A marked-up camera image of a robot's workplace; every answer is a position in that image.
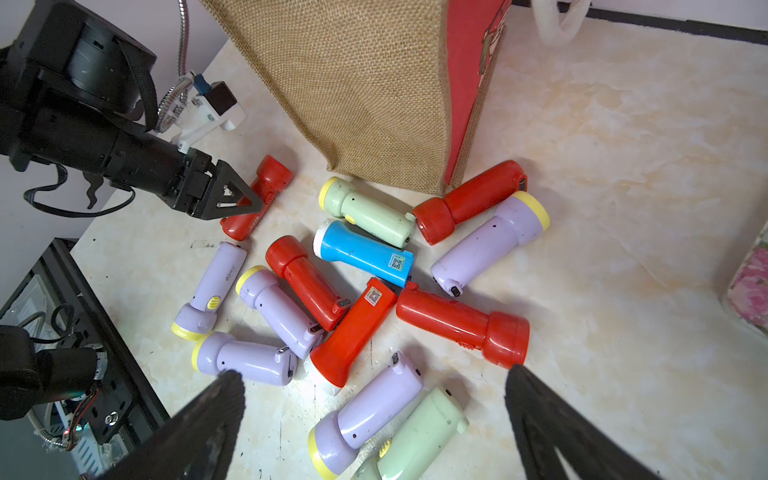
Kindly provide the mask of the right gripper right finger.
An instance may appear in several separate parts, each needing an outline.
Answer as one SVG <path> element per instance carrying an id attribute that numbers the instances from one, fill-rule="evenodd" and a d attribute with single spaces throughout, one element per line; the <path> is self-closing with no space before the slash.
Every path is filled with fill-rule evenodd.
<path id="1" fill-rule="evenodd" d="M 523 365 L 513 366 L 505 404 L 528 479 L 657 479 Z"/>

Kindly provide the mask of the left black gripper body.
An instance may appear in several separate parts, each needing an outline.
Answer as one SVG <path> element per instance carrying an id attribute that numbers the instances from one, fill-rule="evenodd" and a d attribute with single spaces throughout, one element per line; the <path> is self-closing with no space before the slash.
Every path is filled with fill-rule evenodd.
<path id="1" fill-rule="evenodd" d="M 178 148 L 130 122 L 118 126 L 81 104 L 40 108 L 23 133 L 23 152 L 98 175 L 116 185 L 160 197 L 172 209 L 195 218 L 212 218 L 215 167 L 212 157 Z"/>

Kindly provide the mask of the finger of the left gripper black triangular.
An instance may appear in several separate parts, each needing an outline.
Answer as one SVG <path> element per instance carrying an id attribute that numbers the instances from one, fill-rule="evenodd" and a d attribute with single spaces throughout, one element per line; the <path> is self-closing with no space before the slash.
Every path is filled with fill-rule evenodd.
<path id="1" fill-rule="evenodd" d="M 261 211 L 264 202 L 224 160 L 207 170 L 208 184 L 200 200 L 200 218 L 215 220 Z"/>

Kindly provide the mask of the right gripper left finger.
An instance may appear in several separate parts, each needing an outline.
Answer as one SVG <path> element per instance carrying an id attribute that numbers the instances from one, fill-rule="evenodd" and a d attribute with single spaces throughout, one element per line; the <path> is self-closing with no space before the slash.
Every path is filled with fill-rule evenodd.
<path id="1" fill-rule="evenodd" d="M 224 479 L 245 412 L 240 373 L 226 370 L 104 479 Z"/>

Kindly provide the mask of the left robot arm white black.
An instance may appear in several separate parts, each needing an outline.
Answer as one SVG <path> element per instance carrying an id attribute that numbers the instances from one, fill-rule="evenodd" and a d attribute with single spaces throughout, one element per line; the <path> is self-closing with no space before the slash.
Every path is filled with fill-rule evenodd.
<path id="1" fill-rule="evenodd" d="M 92 190 L 145 191 L 202 220 L 253 214 L 262 200 L 225 161 L 158 138 L 155 55 L 74 1 L 38 1 L 1 51 L 1 152 L 17 171 L 51 165 Z"/>

